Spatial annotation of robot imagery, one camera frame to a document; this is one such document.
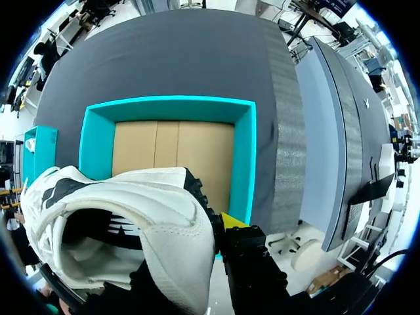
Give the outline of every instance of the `cardboard box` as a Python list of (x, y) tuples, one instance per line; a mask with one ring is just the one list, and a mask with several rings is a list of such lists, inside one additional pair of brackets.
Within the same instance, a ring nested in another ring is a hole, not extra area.
[(228, 212), (234, 126), (200, 121), (116, 123), (112, 176), (135, 169), (187, 167), (203, 183), (209, 207)]
[(341, 266), (336, 266), (331, 270), (324, 272), (320, 276), (314, 278), (308, 286), (308, 289), (306, 289), (306, 292), (309, 294), (315, 294), (319, 290), (337, 283), (342, 277), (344, 277), (349, 272), (352, 272), (352, 270), (348, 268), (343, 268)]

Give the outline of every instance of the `cyan box frame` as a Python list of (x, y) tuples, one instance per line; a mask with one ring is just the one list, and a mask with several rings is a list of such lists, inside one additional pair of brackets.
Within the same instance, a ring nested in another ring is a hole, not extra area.
[(129, 98), (89, 106), (81, 132), (79, 170), (91, 179), (110, 178), (116, 123), (142, 120), (233, 123), (234, 153), (228, 214), (249, 224), (257, 152), (254, 102), (175, 95)]

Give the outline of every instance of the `white wall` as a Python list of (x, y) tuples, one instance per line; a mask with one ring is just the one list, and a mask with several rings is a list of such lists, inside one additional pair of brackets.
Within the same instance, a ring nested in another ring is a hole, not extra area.
[[(393, 214), (396, 220), (392, 219), (390, 222), (388, 230), (388, 241), (381, 249), (381, 256), (378, 257), (377, 261), (384, 259), (391, 253), (394, 253), (401, 249), (407, 249), (410, 246), (411, 239), (413, 238), (420, 214), (420, 195), (418, 194), (418, 187), (420, 187), (419, 160), (412, 164), (411, 171), (411, 189), (409, 193), (409, 200), (407, 204), (406, 213), (404, 217), (402, 217), (402, 213)], [(392, 235), (395, 235), (396, 231), (398, 231), (398, 235), (394, 241)], [(384, 266), (388, 269), (396, 271), (400, 266), (400, 263), (402, 262), (403, 258), (403, 255), (397, 256), (386, 262)]]
[(357, 28), (359, 25), (356, 18), (369, 27), (375, 25), (374, 19), (357, 3), (343, 16), (340, 22), (346, 22), (352, 28)]

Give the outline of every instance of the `cyan box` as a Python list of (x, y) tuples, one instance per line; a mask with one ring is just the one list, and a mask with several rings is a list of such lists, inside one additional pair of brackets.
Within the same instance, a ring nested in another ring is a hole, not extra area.
[[(36, 126), (25, 132), (23, 151), (23, 181), (28, 180), (29, 187), (33, 181), (49, 167), (55, 166), (57, 129), (47, 126)], [(35, 139), (35, 152), (26, 148), (28, 139)]]
[(81, 131), (79, 170), (90, 179), (110, 178), (116, 123), (139, 120), (233, 123), (234, 153), (228, 214), (249, 224), (257, 151), (254, 102), (175, 95), (114, 100), (89, 106)]

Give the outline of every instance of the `gray curved panel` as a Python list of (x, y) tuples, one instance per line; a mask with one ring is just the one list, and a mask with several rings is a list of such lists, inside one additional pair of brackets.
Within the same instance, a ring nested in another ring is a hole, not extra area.
[(312, 46), (314, 50), (296, 66), (307, 139), (301, 219), (325, 232), (328, 240), (345, 191), (347, 143), (335, 82), (319, 48), (315, 43)]
[[(321, 52), (335, 82), (346, 134), (345, 193), (339, 216), (337, 220), (331, 218), (323, 244), (325, 250), (330, 250), (344, 242), (341, 234), (348, 201), (363, 185), (375, 180), (375, 166), (379, 164), (382, 144), (389, 143), (390, 136), (381, 100), (363, 75), (328, 45), (317, 39), (312, 44)], [(381, 211), (381, 206), (381, 199), (373, 201), (371, 219)]]

